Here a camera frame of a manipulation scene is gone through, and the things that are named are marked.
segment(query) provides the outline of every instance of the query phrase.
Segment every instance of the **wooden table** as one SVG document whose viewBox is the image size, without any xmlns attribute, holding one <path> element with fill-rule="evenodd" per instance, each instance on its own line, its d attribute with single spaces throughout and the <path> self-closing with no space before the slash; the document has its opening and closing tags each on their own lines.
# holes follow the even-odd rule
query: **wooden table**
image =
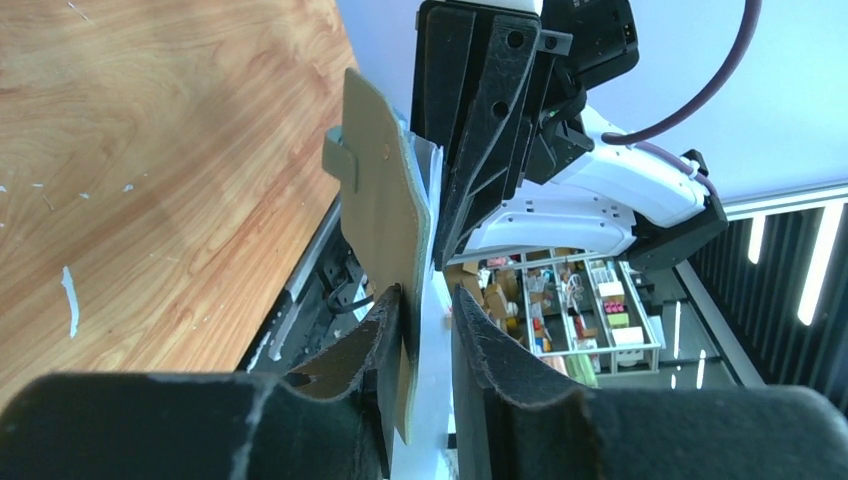
<svg viewBox="0 0 848 480">
<path fill-rule="evenodd" d="M 231 371 L 337 191 L 353 64 L 333 0 L 4 3 L 0 407 L 55 370 Z"/>
</svg>

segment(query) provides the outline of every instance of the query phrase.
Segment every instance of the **small box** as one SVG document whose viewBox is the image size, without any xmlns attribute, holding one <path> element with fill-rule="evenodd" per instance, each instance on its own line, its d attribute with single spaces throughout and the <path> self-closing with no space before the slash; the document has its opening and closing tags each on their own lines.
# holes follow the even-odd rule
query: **small box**
<svg viewBox="0 0 848 480">
<path fill-rule="evenodd" d="M 450 265 L 445 268 L 445 281 L 447 281 L 448 289 L 453 294 L 456 285 L 462 285 L 469 292 L 478 305 L 482 306 L 485 303 L 483 292 L 480 290 L 480 284 L 477 282 L 477 275 L 469 273 L 463 265 Z"/>
<path fill-rule="evenodd" d="M 503 289 L 504 296 L 506 296 L 508 301 L 518 302 L 518 298 L 521 296 L 521 289 L 518 288 L 518 279 L 515 276 L 515 270 L 498 270 L 495 273 L 495 281 Z"/>
<path fill-rule="evenodd" d="M 536 252 L 529 252 L 525 254 L 528 262 L 534 262 L 536 260 L 545 260 L 551 258 L 551 252 L 548 250 L 539 250 Z"/>
<path fill-rule="evenodd" d="M 636 347 L 634 350 L 616 352 L 615 360 L 619 365 L 622 367 L 632 367 L 645 359 L 645 351 L 638 349 L 638 346 L 645 343 L 645 335 L 642 332 L 642 327 L 618 328 L 612 331 L 612 337 L 618 346 L 633 345 Z"/>
<path fill-rule="evenodd" d="M 618 301 L 618 297 L 621 299 L 624 298 L 624 285 L 617 281 L 600 283 L 598 284 L 598 293 L 600 293 L 601 297 L 604 299 L 616 299 L 616 301 Z"/>
<path fill-rule="evenodd" d="M 610 328 L 628 328 L 630 327 L 630 316 L 626 313 L 612 313 L 607 315 L 607 321 Z"/>
<path fill-rule="evenodd" d="M 465 273 L 471 275 L 477 275 L 477 272 L 480 271 L 480 263 L 479 262 L 465 262 L 462 264 L 462 270 Z"/>
<path fill-rule="evenodd" d="M 486 305 L 492 310 L 492 317 L 498 320 L 509 318 L 507 300 L 499 284 L 486 287 Z"/>
<path fill-rule="evenodd" d="M 597 328 L 584 328 L 581 331 L 581 333 L 582 333 L 582 335 L 580 336 L 581 340 L 584 339 L 584 338 L 595 338 L 595 337 L 598 336 L 598 329 Z"/>
<path fill-rule="evenodd" d="M 547 300 L 547 296 L 544 292 L 531 292 L 530 293 L 530 303 L 542 303 Z"/>
</svg>

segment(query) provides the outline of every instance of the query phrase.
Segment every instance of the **ceiling light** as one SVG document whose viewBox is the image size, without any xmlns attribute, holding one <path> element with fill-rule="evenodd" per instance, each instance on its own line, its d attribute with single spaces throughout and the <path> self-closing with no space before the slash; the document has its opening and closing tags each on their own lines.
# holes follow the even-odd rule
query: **ceiling light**
<svg viewBox="0 0 848 480">
<path fill-rule="evenodd" d="M 695 380 L 695 388 L 698 390 L 704 386 L 704 364 L 706 363 L 707 352 L 701 350 L 701 359 L 698 360 L 698 379 Z"/>
<path fill-rule="evenodd" d="M 674 359 L 680 356 L 680 302 L 674 307 Z"/>
<path fill-rule="evenodd" d="M 766 216 L 756 215 L 751 222 L 751 238 L 748 242 L 748 260 L 754 265 L 760 261 L 760 250 L 763 248 L 763 233 L 766 230 Z"/>
<path fill-rule="evenodd" d="M 836 241 L 839 223 L 842 220 L 843 206 L 842 203 L 830 204 L 824 207 L 821 216 L 816 243 L 813 247 L 813 256 L 807 270 L 807 280 L 804 282 L 801 302 L 798 305 L 798 319 L 804 325 L 813 323 L 813 315 L 815 315 L 816 306 L 819 303 L 827 265 L 830 263 L 830 254 L 833 252 L 833 243 Z"/>
</svg>

